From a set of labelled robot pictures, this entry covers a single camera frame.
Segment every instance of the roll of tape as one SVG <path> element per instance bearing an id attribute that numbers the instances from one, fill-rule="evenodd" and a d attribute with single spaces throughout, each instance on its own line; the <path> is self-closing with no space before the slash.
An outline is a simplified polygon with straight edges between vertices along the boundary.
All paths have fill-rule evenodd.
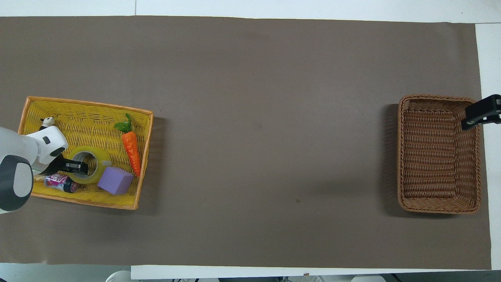
<path id="1" fill-rule="evenodd" d="M 69 173 L 68 176 L 76 183 L 98 183 L 106 167 L 109 167 L 111 165 L 111 159 L 108 152 L 103 149 L 91 146 L 78 147 L 74 149 L 68 157 L 74 161 L 83 162 L 85 157 L 88 156 L 92 156 L 96 159 L 96 169 L 91 175 L 83 173 Z"/>

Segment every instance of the brown wicker basket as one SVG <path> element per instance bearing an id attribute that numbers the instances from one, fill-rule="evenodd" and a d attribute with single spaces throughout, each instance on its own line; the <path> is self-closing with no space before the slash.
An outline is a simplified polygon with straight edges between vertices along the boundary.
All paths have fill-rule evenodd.
<path id="1" fill-rule="evenodd" d="M 408 211 L 473 213 L 480 206 L 479 126 L 461 129 L 470 98 L 408 95 L 398 107 L 398 202 Z"/>

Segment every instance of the carrot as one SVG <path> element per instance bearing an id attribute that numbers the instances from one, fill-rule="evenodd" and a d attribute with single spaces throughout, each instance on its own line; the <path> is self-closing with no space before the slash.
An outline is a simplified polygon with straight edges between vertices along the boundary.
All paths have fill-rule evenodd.
<path id="1" fill-rule="evenodd" d="M 130 115 L 126 113 L 125 116 L 128 121 L 118 122 L 114 127 L 124 133 L 122 134 L 122 142 L 129 156 L 130 166 L 135 174 L 139 176 L 141 174 L 141 160 L 139 159 L 139 152 L 137 150 L 137 136 L 132 131 Z"/>

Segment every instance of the toy panda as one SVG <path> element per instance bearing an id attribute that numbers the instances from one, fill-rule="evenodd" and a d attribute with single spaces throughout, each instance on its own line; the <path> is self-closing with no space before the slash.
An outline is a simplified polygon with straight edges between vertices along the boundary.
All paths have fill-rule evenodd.
<path id="1" fill-rule="evenodd" d="M 46 118 L 41 118 L 40 121 L 42 121 L 42 126 L 40 126 L 39 130 L 42 130 L 44 128 L 47 128 L 49 126 L 54 125 L 54 118 L 53 117 L 46 117 Z"/>

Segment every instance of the purple block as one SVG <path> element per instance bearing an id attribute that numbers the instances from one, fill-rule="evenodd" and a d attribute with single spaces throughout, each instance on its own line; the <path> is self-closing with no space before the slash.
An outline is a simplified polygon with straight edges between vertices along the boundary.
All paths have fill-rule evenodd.
<path id="1" fill-rule="evenodd" d="M 97 186 L 114 195 L 127 193 L 134 176 L 121 168 L 107 167 Z"/>

